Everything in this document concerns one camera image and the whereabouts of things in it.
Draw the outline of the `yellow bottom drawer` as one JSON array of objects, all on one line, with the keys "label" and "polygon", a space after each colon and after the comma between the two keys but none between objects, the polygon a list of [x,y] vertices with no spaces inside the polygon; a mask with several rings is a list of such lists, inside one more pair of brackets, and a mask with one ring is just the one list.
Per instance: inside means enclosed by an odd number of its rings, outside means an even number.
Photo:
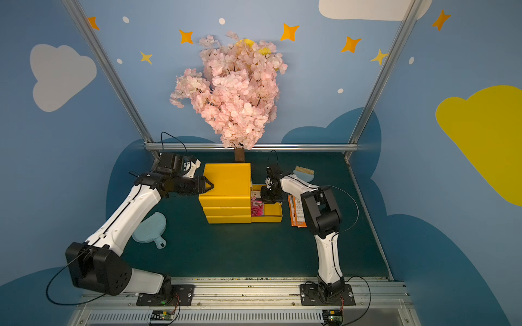
[{"label": "yellow bottom drawer", "polygon": [[[253,185],[253,190],[261,191],[262,185]],[[265,215],[262,217],[252,217],[252,223],[280,223],[283,217],[282,204],[265,204]]]}]

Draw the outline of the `yellow drawer cabinet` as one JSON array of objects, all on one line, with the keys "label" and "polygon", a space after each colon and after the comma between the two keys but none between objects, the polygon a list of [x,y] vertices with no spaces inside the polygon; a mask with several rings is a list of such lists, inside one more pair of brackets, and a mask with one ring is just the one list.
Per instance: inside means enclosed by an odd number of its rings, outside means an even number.
[{"label": "yellow drawer cabinet", "polygon": [[214,188],[198,199],[209,224],[251,223],[251,164],[206,164],[203,174]]}]

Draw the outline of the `orange flower seed bag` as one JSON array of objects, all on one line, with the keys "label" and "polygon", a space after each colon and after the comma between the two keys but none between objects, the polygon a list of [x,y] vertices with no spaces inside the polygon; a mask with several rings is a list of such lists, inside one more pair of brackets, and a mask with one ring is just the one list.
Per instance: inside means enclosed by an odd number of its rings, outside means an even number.
[{"label": "orange flower seed bag", "polygon": [[292,195],[288,195],[287,196],[287,199],[288,199],[288,207],[289,207],[289,215],[290,215],[290,225],[293,227],[294,226],[294,222],[293,222],[293,199],[292,199]]}]

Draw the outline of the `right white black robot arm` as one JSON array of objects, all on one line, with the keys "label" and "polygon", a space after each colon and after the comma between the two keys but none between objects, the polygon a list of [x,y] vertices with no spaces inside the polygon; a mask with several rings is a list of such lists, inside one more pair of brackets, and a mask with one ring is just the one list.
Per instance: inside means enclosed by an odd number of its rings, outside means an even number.
[{"label": "right white black robot arm", "polygon": [[308,230],[315,237],[318,250],[318,287],[323,296],[343,292],[345,279],[338,256],[338,236],[342,214],[333,191],[328,186],[314,186],[294,174],[267,171],[261,199],[267,204],[282,201],[284,194],[300,200]]}]

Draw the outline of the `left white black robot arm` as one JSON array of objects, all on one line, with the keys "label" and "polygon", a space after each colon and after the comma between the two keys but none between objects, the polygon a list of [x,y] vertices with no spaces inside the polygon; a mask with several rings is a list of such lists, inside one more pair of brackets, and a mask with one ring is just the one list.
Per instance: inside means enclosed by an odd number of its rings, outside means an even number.
[{"label": "left white black robot arm", "polygon": [[145,216],[171,193],[199,195],[214,185],[205,176],[171,177],[144,173],[135,181],[124,202],[83,243],[72,243],[65,251],[73,286],[110,296],[142,293],[171,297],[171,277],[128,265],[121,255]]}]

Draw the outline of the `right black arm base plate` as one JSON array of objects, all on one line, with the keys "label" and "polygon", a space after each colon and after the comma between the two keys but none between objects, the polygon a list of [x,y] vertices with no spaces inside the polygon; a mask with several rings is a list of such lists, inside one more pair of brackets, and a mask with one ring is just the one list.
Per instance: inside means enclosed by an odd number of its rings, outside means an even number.
[{"label": "right black arm base plate", "polygon": [[307,281],[299,285],[300,300],[303,306],[355,306],[356,301],[352,287],[345,284],[337,294],[327,294],[319,285]]}]

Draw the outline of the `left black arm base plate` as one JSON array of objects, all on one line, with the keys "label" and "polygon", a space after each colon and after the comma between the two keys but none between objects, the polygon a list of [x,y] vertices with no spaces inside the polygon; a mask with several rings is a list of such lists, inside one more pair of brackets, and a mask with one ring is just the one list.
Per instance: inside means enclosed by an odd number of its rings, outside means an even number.
[{"label": "left black arm base plate", "polygon": [[140,293],[137,298],[136,306],[166,306],[174,307],[191,306],[194,297],[194,285],[171,285],[166,291],[162,289],[156,294]]}]

